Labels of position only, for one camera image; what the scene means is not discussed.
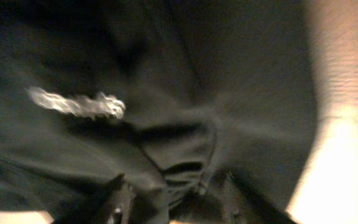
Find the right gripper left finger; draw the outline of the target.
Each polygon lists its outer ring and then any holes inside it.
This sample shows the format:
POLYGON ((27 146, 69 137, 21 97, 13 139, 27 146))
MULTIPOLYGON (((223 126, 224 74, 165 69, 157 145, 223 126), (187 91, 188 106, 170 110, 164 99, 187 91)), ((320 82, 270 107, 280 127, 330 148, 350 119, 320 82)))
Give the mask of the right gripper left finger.
POLYGON ((52 224, 129 224, 133 200, 132 186, 120 174, 52 224))

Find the black t-shirt with logo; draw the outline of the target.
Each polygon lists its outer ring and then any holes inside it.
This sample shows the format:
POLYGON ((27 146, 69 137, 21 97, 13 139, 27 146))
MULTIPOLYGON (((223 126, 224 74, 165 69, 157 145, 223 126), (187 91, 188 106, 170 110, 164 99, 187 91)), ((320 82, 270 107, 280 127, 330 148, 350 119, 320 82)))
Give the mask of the black t-shirt with logo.
POLYGON ((0 1, 0 212, 67 215, 124 174, 130 223, 285 212, 317 131, 303 1, 0 1))

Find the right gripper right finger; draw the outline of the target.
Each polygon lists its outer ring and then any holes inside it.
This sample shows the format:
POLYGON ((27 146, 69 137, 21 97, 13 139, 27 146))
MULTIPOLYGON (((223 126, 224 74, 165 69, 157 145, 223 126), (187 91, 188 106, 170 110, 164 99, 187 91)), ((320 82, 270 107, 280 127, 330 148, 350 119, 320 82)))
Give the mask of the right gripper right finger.
POLYGON ((232 224, 296 224, 279 211, 236 172, 225 174, 223 182, 223 214, 232 224))

